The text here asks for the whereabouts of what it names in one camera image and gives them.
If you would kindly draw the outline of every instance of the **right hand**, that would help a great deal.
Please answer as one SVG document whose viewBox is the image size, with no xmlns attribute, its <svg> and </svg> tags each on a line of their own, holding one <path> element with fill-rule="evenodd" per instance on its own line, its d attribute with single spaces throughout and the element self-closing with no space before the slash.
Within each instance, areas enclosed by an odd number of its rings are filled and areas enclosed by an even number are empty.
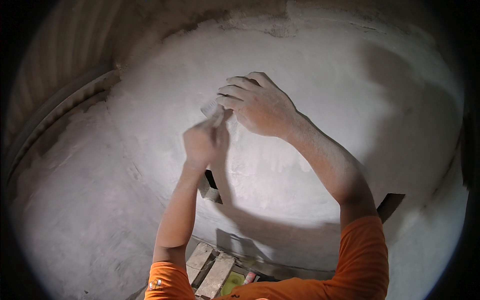
<svg viewBox="0 0 480 300">
<path fill-rule="evenodd" d="M 288 134 L 299 115 L 289 97 L 265 73 L 251 72 L 227 78 L 227 82 L 231 85 L 219 88 L 222 96 L 216 101 L 232 109 L 240 124 L 259 135 L 284 138 Z"/>
</svg>

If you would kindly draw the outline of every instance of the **curved wall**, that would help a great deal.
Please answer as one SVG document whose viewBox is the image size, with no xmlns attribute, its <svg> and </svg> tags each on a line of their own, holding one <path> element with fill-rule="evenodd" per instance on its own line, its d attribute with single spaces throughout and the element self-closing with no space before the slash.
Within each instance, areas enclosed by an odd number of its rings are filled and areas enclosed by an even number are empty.
<svg viewBox="0 0 480 300">
<path fill-rule="evenodd" d="M 289 2 L 282 18 L 237 12 L 162 45 L 158 38 L 146 30 L 128 59 L 116 59 L 122 81 L 48 128 L 12 177 L 17 234 L 54 298 L 127 298 L 143 288 L 184 160 L 181 133 L 203 119 L 200 105 L 226 77 L 254 70 L 356 157 L 377 205 L 387 193 L 406 195 L 384 225 L 388 297 L 428 293 L 467 199 L 456 155 L 461 81 L 430 35 Z M 224 204 L 197 196 L 194 235 L 260 262 L 331 274 L 335 201 L 289 145 L 234 118 L 228 128 L 226 169 L 214 170 Z"/>
</svg>

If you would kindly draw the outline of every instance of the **wall opening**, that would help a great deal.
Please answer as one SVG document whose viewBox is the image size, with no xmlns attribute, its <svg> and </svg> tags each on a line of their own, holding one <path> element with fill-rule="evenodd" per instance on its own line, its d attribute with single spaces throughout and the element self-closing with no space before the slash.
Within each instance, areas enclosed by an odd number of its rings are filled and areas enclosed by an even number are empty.
<svg viewBox="0 0 480 300">
<path fill-rule="evenodd" d="M 211 170 L 205 170 L 205 176 L 200 180 L 198 191 L 205 200 L 223 204 Z"/>
<path fill-rule="evenodd" d="M 400 203 L 402 203 L 403 198 L 405 198 L 405 194 L 388 193 L 387 196 L 385 196 L 384 200 L 377 208 L 377 213 L 382 220 L 382 224 L 385 223 Z"/>
<path fill-rule="evenodd" d="M 210 170 L 205 170 L 205 177 L 207 177 L 207 180 L 208 180 L 208 184 L 210 185 L 210 187 L 212 189 L 216 189 L 218 190 L 218 188 L 216 187 L 216 184 L 215 184 L 215 179 L 213 178 L 213 174 L 212 174 L 212 171 Z"/>
</svg>

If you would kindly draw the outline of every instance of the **printed logo on shirt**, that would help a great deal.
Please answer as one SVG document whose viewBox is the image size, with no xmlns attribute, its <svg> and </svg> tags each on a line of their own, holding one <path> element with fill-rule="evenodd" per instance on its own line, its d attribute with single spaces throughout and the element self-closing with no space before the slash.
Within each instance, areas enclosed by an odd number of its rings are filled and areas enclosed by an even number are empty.
<svg viewBox="0 0 480 300">
<path fill-rule="evenodd" d="M 160 285 L 162 284 L 161 279 L 152 280 L 148 283 L 148 290 L 161 290 Z"/>
</svg>

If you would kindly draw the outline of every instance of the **white paint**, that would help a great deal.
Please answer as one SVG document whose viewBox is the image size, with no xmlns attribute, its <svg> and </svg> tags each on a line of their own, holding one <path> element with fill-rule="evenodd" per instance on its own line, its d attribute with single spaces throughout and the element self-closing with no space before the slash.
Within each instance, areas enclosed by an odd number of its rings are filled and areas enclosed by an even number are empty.
<svg viewBox="0 0 480 300">
<path fill-rule="evenodd" d="M 289 9 L 288 20 L 210 21 L 168 38 L 124 75 L 106 104 L 72 116 L 53 148 L 25 167 L 12 212 L 55 297 L 66 291 L 79 297 L 84 286 L 103 278 L 91 297 L 121 299 L 141 287 L 162 207 L 185 159 L 181 134 L 204 120 L 199 108 L 215 98 L 225 78 L 251 71 L 266 72 L 300 112 L 357 158 L 377 205 L 389 192 L 407 195 L 385 224 L 389 297 L 417 278 L 410 275 L 419 261 L 424 265 L 417 274 L 425 279 L 412 298 L 431 288 L 458 239 L 466 199 L 452 171 L 456 183 L 437 193 L 446 204 L 431 200 L 458 138 L 463 95 L 457 78 L 415 37 L 381 24 L 366 29 L 345 13 Z M 339 208 L 305 159 L 234 118 L 228 129 L 231 202 L 225 184 L 224 205 L 198 195 L 194 235 L 261 261 L 333 270 Z M 420 212 L 424 203 L 431 215 Z M 455 226 L 439 231 L 429 220 Z M 127 245 L 115 242 L 122 230 Z M 412 255 L 418 249 L 434 252 L 432 259 Z M 128 262 L 128 278 L 115 262 Z M 125 286 L 113 292 L 118 280 Z"/>
</svg>

